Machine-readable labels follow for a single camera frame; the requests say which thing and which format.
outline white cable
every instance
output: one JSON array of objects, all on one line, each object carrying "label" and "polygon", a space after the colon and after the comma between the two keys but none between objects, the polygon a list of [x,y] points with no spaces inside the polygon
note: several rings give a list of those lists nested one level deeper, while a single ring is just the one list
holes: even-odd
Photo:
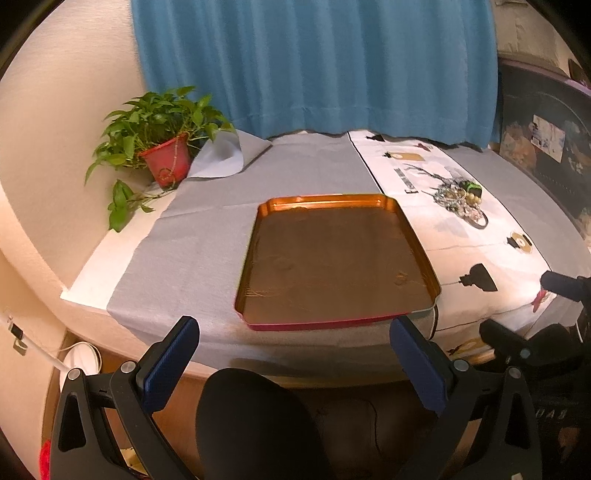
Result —
[{"label": "white cable", "polygon": [[[12,315],[10,315],[9,313],[6,313],[6,311],[0,312],[0,320],[5,322],[9,329],[11,328],[12,325],[15,325]],[[29,336],[24,332],[22,334],[22,342],[25,345],[27,345],[28,347],[30,346],[33,350],[36,350],[40,355],[44,356],[46,358],[46,360],[48,360],[48,362],[51,363],[59,371],[66,372],[66,373],[69,371],[68,367],[66,367],[56,357],[51,356],[51,354],[55,355],[59,352],[66,352],[66,351],[74,348],[76,345],[86,344],[94,350],[94,352],[96,353],[96,356],[99,359],[99,373],[103,368],[103,358],[99,352],[99,349],[97,347],[95,347],[94,345],[92,345],[92,343],[89,343],[89,342],[84,342],[84,341],[76,342],[73,345],[67,346],[65,348],[60,348],[58,350],[52,350],[50,348],[47,348],[45,345],[43,345],[43,343],[40,342],[39,339],[37,339],[34,334],[30,334],[30,336]]]}]

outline poster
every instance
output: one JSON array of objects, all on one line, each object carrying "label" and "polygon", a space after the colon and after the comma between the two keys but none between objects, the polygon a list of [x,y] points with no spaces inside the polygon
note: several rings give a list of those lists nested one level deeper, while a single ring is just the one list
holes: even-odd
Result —
[{"label": "poster", "polygon": [[537,115],[534,115],[534,121],[530,128],[531,142],[558,163],[562,162],[566,136],[564,131]]}]

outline tray rim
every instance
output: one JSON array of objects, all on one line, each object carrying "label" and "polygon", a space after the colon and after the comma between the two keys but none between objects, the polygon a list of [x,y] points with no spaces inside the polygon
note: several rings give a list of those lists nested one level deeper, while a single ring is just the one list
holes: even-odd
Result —
[{"label": "tray rim", "polygon": [[[250,273],[252,270],[252,256],[254,254],[254,248],[252,247],[252,240],[260,227],[263,219],[274,213],[285,212],[294,208],[306,208],[306,209],[328,209],[328,208],[343,208],[343,207],[355,207],[355,208],[375,208],[381,207],[384,210],[395,213],[400,221],[404,224],[405,237],[408,241],[410,248],[412,249],[415,259],[417,260],[418,266],[421,269],[421,273],[424,274],[424,270],[428,270],[430,276],[430,285],[426,282],[426,287],[429,295],[433,299],[433,304],[422,310],[413,310],[411,312],[400,312],[388,314],[381,317],[370,317],[363,319],[346,319],[346,320],[329,320],[327,322],[308,322],[308,323],[248,323],[244,318],[244,308],[246,303],[246,289]],[[406,217],[402,207],[392,197],[388,197],[382,193],[361,193],[361,194],[324,194],[324,195],[301,195],[291,197],[275,197],[261,203],[258,206],[256,219],[252,227],[251,235],[248,242],[248,249],[246,257],[242,267],[242,273],[236,292],[234,301],[234,309],[241,320],[251,330],[256,331],[273,331],[273,332],[285,332],[285,331],[296,331],[296,330],[322,330],[322,329],[335,329],[335,328],[346,328],[353,326],[370,325],[371,323],[383,322],[384,320],[394,319],[402,315],[415,316],[418,314],[424,314],[433,310],[437,305],[437,301],[441,295],[441,284],[437,278],[437,274],[433,269],[431,261],[429,260],[427,253],[425,252],[421,242],[419,241],[417,234],[413,227],[410,225],[408,218]]]}]

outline blue gripper pad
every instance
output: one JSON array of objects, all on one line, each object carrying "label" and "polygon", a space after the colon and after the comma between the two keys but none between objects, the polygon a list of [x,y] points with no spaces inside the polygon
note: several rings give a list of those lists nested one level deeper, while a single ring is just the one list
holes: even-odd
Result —
[{"label": "blue gripper pad", "polygon": [[143,410],[162,410],[199,344],[199,324],[183,316],[161,342],[153,344],[139,361],[136,384]]},{"label": "blue gripper pad", "polygon": [[449,360],[436,351],[439,347],[428,342],[408,317],[396,318],[390,324],[390,345],[423,406],[440,416],[453,383]]}]

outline red fabric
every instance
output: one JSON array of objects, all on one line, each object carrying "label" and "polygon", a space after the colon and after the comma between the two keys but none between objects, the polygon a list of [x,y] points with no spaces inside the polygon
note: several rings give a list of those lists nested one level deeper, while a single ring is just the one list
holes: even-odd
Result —
[{"label": "red fabric", "polygon": [[49,480],[49,453],[51,451],[51,440],[46,442],[41,447],[39,454],[39,471],[41,472],[41,480]]},{"label": "red fabric", "polygon": [[536,295],[534,301],[531,302],[531,304],[534,306],[534,313],[538,311],[547,294],[548,292],[542,288]]},{"label": "red fabric", "polygon": [[143,473],[139,473],[136,470],[130,470],[138,480],[151,480],[149,476],[145,476]]}]

